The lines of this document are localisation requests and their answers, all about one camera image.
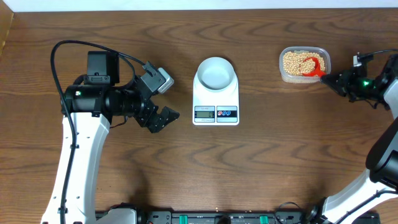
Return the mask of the red plastic measuring scoop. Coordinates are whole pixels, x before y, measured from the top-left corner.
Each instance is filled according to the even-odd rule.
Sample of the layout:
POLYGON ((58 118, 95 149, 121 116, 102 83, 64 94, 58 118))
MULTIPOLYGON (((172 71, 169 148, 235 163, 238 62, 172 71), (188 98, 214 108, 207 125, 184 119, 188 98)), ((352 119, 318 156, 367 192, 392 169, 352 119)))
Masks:
POLYGON ((306 58, 302 65, 304 68, 300 69, 301 73, 305 77, 322 77, 326 75, 326 72, 321 69, 319 60, 316 57, 306 58))

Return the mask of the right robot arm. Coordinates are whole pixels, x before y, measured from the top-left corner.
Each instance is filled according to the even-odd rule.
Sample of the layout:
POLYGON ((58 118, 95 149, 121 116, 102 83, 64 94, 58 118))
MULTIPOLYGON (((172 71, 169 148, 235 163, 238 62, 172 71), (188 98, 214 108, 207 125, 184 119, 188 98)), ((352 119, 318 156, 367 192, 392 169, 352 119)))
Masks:
POLYGON ((397 197, 397 50, 390 54, 381 73, 368 78, 368 62, 374 53, 356 54, 353 66, 321 77, 321 82, 349 102, 365 101, 372 108, 391 111, 392 124, 375 142, 361 175, 335 195, 323 198, 308 212, 304 223, 353 223, 375 206, 397 197))

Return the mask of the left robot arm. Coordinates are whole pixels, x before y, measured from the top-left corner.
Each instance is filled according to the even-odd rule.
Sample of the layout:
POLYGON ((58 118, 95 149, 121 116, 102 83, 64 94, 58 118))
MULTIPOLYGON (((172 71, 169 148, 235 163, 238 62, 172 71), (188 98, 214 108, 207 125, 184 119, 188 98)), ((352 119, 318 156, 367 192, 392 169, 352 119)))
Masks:
POLYGON ((88 52, 87 73, 70 85, 62 103, 63 144, 52 198, 42 223, 95 223, 95 190, 101 153, 112 128, 112 118, 134 118, 140 127, 158 133, 179 113, 159 109, 151 97, 174 83, 163 69, 150 62, 143 76, 119 83, 123 56, 106 51, 88 52))

